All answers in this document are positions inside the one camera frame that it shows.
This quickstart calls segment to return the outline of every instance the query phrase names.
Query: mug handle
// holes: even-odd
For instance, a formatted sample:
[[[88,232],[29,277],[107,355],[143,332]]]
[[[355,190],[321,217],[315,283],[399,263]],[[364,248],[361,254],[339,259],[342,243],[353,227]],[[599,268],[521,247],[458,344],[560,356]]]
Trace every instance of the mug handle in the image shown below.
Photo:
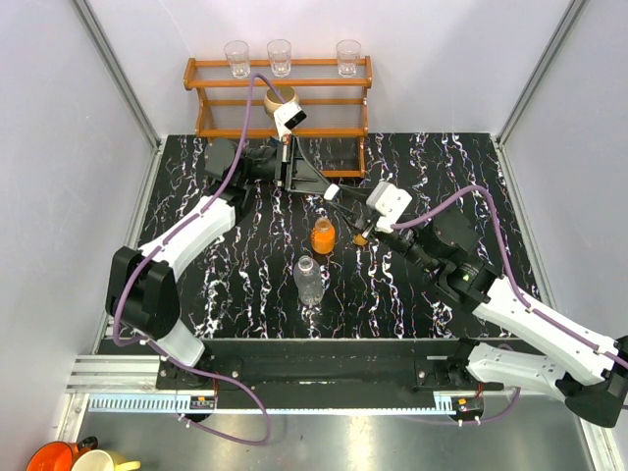
[[[139,461],[129,461],[116,466],[116,471],[133,471],[135,469],[139,469],[140,467],[141,463]]]

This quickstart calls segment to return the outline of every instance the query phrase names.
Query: metal floor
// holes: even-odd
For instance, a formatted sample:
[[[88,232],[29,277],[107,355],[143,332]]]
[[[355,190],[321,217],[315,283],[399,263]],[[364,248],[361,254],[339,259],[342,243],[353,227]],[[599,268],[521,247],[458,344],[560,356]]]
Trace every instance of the metal floor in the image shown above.
[[[486,416],[505,404],[488,397]],[[215,416],[205,424],[244,438],[263,435],[260,416]],[[540,396],[522,397],[504,420],[479,428],[295,415],[274,416],[273,427],[271,444],[254,447],[188,430],[172,416],[88,413],[80,435],[95,435],[102,448],[140,460],[145,471],[594,469],[575,416]]]

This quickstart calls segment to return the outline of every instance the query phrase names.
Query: marble tabletop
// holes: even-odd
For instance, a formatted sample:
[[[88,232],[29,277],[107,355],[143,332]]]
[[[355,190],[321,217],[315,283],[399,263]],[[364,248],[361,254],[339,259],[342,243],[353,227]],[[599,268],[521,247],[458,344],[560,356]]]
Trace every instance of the marble tabletop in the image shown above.
[[[318,166],[346,166],[355,141],[303,139]],[[168,137],[140,236],[140,244],[163,233],[198,201],[207,186],[202,151],[206,140]],[[369,134],[367,178],[407,189],[410,207],[422,214],[456,190],[481,184],[492,193],[515,278],[538,296],[497,154],[488,134]],[[486,203],[469,195],[458,206],[482,235],[478,254],[501,267]],[[297,299],[292,267],[311,254],[310,231],[330,217],[338,240],[334,252],[317,256],[325,297],[307,308]],[[499,337],[507,332],[449,309],[422,285],[422,272],[382,244],[353,244],[343,221],[316,196],[255,187],[254,209],[239,226],[207,247],[179,281],[183,319],[199,337],[262,339],[370,339]]]

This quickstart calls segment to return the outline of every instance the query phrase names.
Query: yellow mug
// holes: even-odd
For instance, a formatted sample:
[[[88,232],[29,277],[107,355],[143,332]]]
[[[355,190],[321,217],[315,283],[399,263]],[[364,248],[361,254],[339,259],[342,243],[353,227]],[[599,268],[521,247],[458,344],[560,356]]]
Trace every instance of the yellow mug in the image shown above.
[[[79,458],[72,471],[132,471],[140,466],[139,461],[127,461],[115,451],[94,449]]]

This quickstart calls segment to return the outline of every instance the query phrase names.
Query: glass cup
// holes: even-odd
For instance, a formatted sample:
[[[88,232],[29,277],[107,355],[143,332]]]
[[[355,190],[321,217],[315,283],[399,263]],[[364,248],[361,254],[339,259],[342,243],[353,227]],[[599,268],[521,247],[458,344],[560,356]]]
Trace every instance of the glass cup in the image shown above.
[[[246,79],[251,73],[248,59],[248,44],[244,41],[232,41],[225,45],[225,56],[236,79]]]
[[[353,39],[345,39],[336,45],[338,73],[341,77],[353,77],[357,73],[357,62],[360,59],[360,43]]]
[[[292,45],[285,39],[274,39],[266,45],[275,77],[287,77],[290,73],[291,49]]]

